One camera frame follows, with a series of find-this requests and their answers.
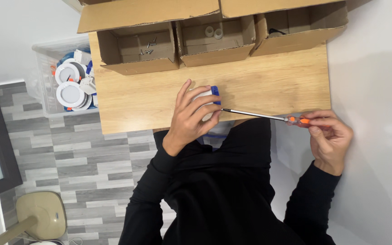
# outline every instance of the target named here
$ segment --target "clear plastic storage bin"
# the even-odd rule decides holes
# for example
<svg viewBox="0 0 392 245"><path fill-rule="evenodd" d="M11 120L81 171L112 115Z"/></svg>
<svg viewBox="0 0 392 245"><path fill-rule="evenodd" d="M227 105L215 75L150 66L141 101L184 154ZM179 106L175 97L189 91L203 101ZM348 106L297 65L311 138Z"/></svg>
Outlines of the clear plastic storage bin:
<svg viewBox="0 0 392 245"><path fill-rule="evenodd" d="M63 115L79 115L87 113L97 113L99 109L87 109L77 112L66 112L58 102L55 92L58 83L52 75L57 67L57 62L67 53L74 52L76 49L90 47L88 36L65 39L61 41L48 42L33 45L32 49L36 52L37 66L39 69L39 86L42 92L42 107L45 117L59 117Z"/></svg>

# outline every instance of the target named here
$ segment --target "gray wood-pattern floor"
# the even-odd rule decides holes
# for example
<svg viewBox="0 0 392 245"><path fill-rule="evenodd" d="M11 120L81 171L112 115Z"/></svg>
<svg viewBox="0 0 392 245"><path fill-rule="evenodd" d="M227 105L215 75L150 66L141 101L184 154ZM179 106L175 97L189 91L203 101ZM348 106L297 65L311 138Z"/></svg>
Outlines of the gray wood-pattern floor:
<svg viewBox="0 0 392 245"><path fill-rule="evenodd" d="M0 87L0 106L24 181L0 195L6 227L17 222L17 198L54 191L68 222L61 240L116 245L134 186L156 153L152 130L102 135L99 113L45 118L24 83ZM161 208L163 235L176 214L165 202Z"/></svg>

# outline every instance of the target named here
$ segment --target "black long-sleeve shirt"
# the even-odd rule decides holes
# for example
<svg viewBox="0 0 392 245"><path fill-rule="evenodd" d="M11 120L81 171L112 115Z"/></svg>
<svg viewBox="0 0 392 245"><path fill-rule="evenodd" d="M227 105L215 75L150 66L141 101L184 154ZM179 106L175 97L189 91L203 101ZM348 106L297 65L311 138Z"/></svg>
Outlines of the black long-sleeve shirt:
<svg viewBox="0 0 392 245"><path fill-rule="evenodd" d="M314 163L287 203L285 220L271 210L269 167L206 167L173 173L177 157L161 147L134 189L119 245L335 244L326 234L340 179ZM164 235L161 199L176 211Z"/></svg>

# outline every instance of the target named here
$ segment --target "finger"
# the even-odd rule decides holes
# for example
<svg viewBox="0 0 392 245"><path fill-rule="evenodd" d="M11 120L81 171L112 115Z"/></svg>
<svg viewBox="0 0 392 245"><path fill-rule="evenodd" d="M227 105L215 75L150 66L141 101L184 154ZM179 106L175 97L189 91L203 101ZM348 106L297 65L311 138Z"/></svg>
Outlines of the finger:
<svg viewBox="0 0 392 245"><path fill-rule="evenodd" d="M190 117L190 120L193 122L199 122L207 114L213 113L221 109L222 106L217 104L204 105Z"/></svg>
<svg viewBox="0 0 392 245"><path fill-rule="evenodd" d="M180 107L183 108L183 107L188 106L190 104L190 102L192 102L192 99L194 97L196 97L196 95L203 93L203 92L207 92L210 89L211 89L211 86L207 85L207 86L199 86L193 90L188 91L184 95L184 97L182 98Z"/></svg>
<svg viewBox="0 0 392 245"><path fill-rule="evenodd" d="M186 94L187 89L190 87L192 84L191 79L187 79L187 81L182 85L180 91L178 92L178 95L176 96L176 104L175 107L179 107L181 104L182 98L184 97L184 94Z"/></svg>
<svg viewBox="0 0 392 245"><path fill-rule="evenodd" d="M316 118L316 119L310 120L309 124L314 125L314 126L328 125L334 130L334 133L337 136L347 136L350 133L349 127L344 125L338 119L331 118L331 117Z"/></svg>
<svg viewBox="0 0 392 245"><path fill-rule="evenodd" d="M219 123L219 115L221 114L221 111L215 111L213 115L211 116L210 119L206 120L201 128L202 135L208 133L212 128L214 128L215 125Z"/></svg>
<svg viewBox="0 0 392 245"><path fill-rule="evenodd" d="M323 135L323 131L321 131L321 129L319 129L319 127L309 127L308 128L309 134L311 134L311 137L313 137L315 139L315 141L317 141L317 144L319 144L319 147L323 150L330 150L330 145L329 145L329 140L327 140L324 135Z"/></svg>
<svg viewBox="0 0 392 245"><path fill-rule="evenodd" d="M303 113L302 116L312 119L316 117L333 117L337 118L337 115L332 110L321 110L321 111L313 111L310 113Z"/></svg>
<svg viewBox="0 0 392 245"><path fill-rule="evenodd" d="M222 98L220 96L209 95L209 96L202 96L195 99L190 105L185 109L185 113L188 116L193 115L193 113L199 109L204 104L208 104L211 102L220 101Z"/></svg>

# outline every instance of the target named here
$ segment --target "black sleeve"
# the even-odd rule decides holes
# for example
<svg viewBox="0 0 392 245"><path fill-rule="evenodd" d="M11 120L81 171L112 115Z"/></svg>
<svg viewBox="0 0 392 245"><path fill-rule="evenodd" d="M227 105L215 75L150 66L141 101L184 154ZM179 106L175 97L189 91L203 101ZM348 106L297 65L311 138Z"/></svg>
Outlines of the black sleeve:
<svg viewBox="0 0 392 245"><path fill-rule="evenodd" d="M284 223L306 244L335 244L326 230L331 201L340 178L320 170L312 162L291 194Z"/></svg>
<svg viewBox="0 0 392 245"><path fill-rule="evenodd" d="M126 208L119 245L161 244L163 225L160 208L176 157L161 147L134 189Z"/></svg>

